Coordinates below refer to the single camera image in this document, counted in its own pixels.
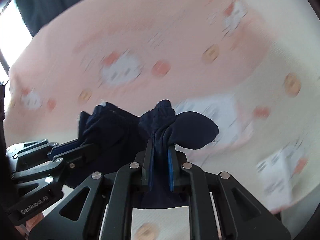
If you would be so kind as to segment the person's left hand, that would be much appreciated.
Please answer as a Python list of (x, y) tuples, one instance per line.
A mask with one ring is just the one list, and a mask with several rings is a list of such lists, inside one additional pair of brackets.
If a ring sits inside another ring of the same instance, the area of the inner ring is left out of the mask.
[(18, 230), (18, 232), (25, 238), (28, 239), (29, 233), (31, 232), (31, 230), (37, 225), (39, 224), (39, 222), (41, 220), (43, 220), (44, 215), (43, 213), (39, 213), (37, 214), (35, 217), (33, 217), (32, 219), (26, 221), (25, 223), (19, 225), (19, 226), (15, 226), (15, 228)]

